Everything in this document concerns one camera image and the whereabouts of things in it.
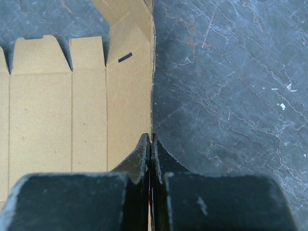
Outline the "brown cardboard box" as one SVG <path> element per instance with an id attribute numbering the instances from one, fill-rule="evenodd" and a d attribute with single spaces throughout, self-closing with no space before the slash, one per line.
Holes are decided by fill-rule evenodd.
<path id="1" fill-rule="evenodd" d="M 0 56 L 0 203 L 24 175 L 105 172 L 152 133 L 155 27 L 151 0 L 96 0 L 100 36 L 18 38 Z"/>

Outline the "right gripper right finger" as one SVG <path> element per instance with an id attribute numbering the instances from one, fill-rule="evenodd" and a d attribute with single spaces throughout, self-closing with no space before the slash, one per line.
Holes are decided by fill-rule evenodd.
<path id="1" fill-rule="evenodd" d="M 164 175 L 167 172 L 187 172 L 163 147 L 156 134 L 151 144 L 151 230 L 168 231 L 169 215 Z"/>

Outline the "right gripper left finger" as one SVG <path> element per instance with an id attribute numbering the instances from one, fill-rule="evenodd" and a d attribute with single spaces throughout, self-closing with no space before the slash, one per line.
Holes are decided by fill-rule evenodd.
<path id="1" fill-rule="evenodd" d="M 122 231 L 148 230 L 149 162 L 150 140 L 149 135 L 144 133 L 132 153 L 112 169 L 113 172 L 124 173 L 129 177 L 122 207 Z"/>

